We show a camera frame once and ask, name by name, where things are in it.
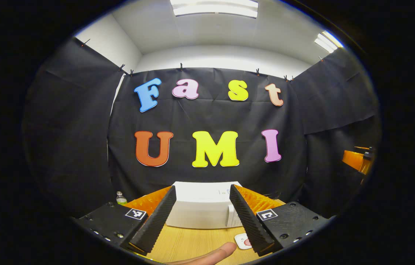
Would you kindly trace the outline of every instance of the black fabric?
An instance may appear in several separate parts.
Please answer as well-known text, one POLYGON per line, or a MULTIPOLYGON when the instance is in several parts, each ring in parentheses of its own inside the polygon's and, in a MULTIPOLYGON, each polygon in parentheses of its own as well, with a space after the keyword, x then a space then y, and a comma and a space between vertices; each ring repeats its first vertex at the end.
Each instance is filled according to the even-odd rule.
POLYGON ((284 79, 257 76, 252 72, 217 69, 184 68, 154 70, 126 76, 115 100, 108 137, 113 185, 128 199, 172 185, 175 181, 223 182, 239 181, 261 194, 281 191, 282 200, 296 199, 305 180, 305 137, 300 108, 293 90, 284 79), (135 87, 154 78, 158 86, 157 106, 141 113, 135 87), (180 79, 199 83, 197 99, 177 98, 172 89, 180 79), (247 83, 248 99, 232 101, 228 83, 247 83), (274 83, 281 89, 284 104, 273 105, 265 86, 274 83), (266 163, 266 144, 261 132, 278 130, 280 161, 266 163), (160 167, 144 166, 135 157, 136 131, 150 131, 149 155, 159 155, 159 131, 170 131, 169 159, 160 167), (238 166, 194 168, 196 158, 195 131, 208 131, 218 142, 224 131, 236 131, 238 166))
POLYGON ((337 49, 294 78, 304 134, 339 128, 377 114, 377 98, 366 73, 337 49))
POLYGON ((75 38, 39 69, 26 96, 26 157, 42 191, 79 217, 114 199, 106 138, 123 72, 75 38))
POLYGON ((310 210, 329 218, 344 210, 356 195, 364 175, 342 162, 345 150, 373 146, 381 140, 380 121, 373 116, 337 129, 308 134, 307 173, 299 198, 310 210))

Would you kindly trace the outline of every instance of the ceiling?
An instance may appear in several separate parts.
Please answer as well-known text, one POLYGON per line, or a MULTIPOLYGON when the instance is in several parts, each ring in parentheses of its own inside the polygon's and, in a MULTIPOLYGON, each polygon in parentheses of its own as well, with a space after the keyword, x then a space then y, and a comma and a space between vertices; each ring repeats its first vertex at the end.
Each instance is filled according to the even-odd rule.
POLYGON ((239 45, 309 64, 329 54, 314 43, 323 28, 279 0, 259 0, 258 17, 193 14, 175 17, 170 0, 139 0, 113 12, 142 54, 191 45, 239 45))

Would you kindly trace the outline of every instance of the foam letter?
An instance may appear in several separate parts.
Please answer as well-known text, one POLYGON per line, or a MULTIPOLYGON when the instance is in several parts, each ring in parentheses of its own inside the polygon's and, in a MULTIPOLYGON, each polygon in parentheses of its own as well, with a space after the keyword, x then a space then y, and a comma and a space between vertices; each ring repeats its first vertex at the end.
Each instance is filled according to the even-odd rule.
POLYGON ((134 92, 136 92, 137 95, 139 95, 139 99, 141 101, 141 108, 140 108, 141 112, 145 112, 149 109, 152 109, 153 107, 157 105, 157 101, 152 100, 151 95, 154 96, 155 98, 159 96, 159 90, 157 89, 155 85, 160 85, 161 83, 162 81, 160 79, 154 78, 150 80, 149 82, 143 85, 140 85, 134 89, 134 92))
POLYGON ((245 101, 248 98, 245 81, 232 80, 229 82, 229 98, 236 101, 245 101))
POLYGON ((199 96, 198 94, 198 82, 192 79, 182 79, 177 82, 177 85, 172 90, 172 95, 177 98, 195 99, 199 96))
POLYGON ((281 90, 277 88, 274 84, 269 84, 265 86, 265 90, 270 94, 270 100, 275 106, 283 106, 283 100, 278 97, 278 93, 281 93, 281 90))
POLYGON ((149 156, 149 139, 153 134, 150 131, 137 131, 134 134, 137 139, 135 143, 135 157, 142 165, 145 166, 162 166, 169 159, 170 139, 173 133, 170 131, 160 131, 157 137, 160 138, 160 154, 153 158, 149 156))
POLYGON ((237 136, 238 134, 234 131, 224 131, 216 145, 207 131, 195 131, 193 138, 196 139, 196 160, 192 165, 194 167, 208 166, 208 162, 204 159, 204 153, 206 153, 212 166, 217 165, 221 154, 221 166, 238 166, 240 162, 235 151, 237 136))
POLYGON ((278 143, 276 142, 276 136, 278 131, 276 130, 264 130, 262 135, 266 141, 266 157, 265 162, 270 163, 274 161, 280 161, 281 155, 278 154, 278 143))

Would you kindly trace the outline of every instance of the pink letter i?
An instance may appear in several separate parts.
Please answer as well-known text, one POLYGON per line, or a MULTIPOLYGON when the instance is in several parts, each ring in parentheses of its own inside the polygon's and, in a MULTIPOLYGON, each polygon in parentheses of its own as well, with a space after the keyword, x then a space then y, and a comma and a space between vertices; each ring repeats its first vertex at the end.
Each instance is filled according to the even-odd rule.
POLYGON ((281 159, 281 155, 278 154, 278 143, 276 142, 278 131, 264 130, 262 131, 262 135, 265 137, 266 141, 266 163, 279 161, 281 159))

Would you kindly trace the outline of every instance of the wooden table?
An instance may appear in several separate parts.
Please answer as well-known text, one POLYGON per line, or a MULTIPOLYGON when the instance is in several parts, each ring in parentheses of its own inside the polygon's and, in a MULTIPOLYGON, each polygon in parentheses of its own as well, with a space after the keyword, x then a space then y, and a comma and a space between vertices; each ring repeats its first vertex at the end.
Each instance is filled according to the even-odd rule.
MULTIPOLYGON (((243 226, 223 229, 189 229, 165 225, 147 258, 158 262, 172 262, 198 257, 219 248, 224 243, 235 243, 234 237, 245 233, 243 226)), ((260 258, 253 249, 238 248, 218 265, 235 265, 260 258)))

